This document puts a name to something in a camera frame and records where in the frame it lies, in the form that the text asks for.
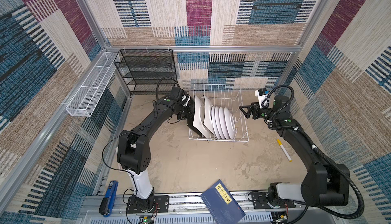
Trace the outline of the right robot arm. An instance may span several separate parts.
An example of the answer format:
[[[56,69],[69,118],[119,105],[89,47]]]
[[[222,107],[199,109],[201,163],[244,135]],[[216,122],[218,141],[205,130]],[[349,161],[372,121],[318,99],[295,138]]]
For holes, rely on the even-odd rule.
[[[258,102],[240,107],[246,118],[272,121],[273,130],[290,144],[307,170],[301,184],[271,183],[267,196],[269,204],[279,206],[288,200],[312,207],[347,205],[348,181],[313,150],[313,143],[303,135],[301,124],[291,118],[287,101],[288,97],[278,95],[272,108],[261,108]]]

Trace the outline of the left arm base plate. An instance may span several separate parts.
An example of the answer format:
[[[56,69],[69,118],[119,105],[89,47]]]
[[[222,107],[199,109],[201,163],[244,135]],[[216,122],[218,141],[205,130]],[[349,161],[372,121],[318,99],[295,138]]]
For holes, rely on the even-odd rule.
[[[158,213],[166,213],[169,210],[170,196],[151,196],[148,199],[141,199],[131,196],[126,206],[127,214],[153,213],[156,209]]]

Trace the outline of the white square plate black rim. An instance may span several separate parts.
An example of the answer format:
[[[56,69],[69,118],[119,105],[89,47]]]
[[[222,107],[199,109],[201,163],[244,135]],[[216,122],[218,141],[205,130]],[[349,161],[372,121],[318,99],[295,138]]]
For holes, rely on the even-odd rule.
[[[205,105],[197,96],[194,96],[194,119],[193,126],[201,133],[201,137],[209,139],[210,130],[204,125]]]

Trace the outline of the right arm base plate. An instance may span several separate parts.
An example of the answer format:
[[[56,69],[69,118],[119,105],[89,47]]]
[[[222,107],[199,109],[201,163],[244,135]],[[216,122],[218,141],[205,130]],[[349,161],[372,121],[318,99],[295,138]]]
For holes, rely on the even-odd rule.
[[[270,201],[268,193],[264,191],[251,191],[247,195],[248,200],[253,204],[255,210],[260,209],[293,209],[296,205],[290,200],[273,200]]]

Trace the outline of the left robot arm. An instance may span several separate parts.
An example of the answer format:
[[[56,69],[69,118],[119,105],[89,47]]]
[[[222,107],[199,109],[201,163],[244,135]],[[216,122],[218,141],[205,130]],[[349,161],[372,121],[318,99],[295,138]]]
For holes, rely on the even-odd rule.
[[[154,188],[149,181],[147,168],[151,162],[150,141],[160,126],[177,116],[193,129],[195,101],[189,93],[173,87],[168,95],[153,101],[152,112],[132,130],[124,130],[119,137],[117,162],[133,181],[134,192],[130,203],[136,208],[149,211],[155,205]]]

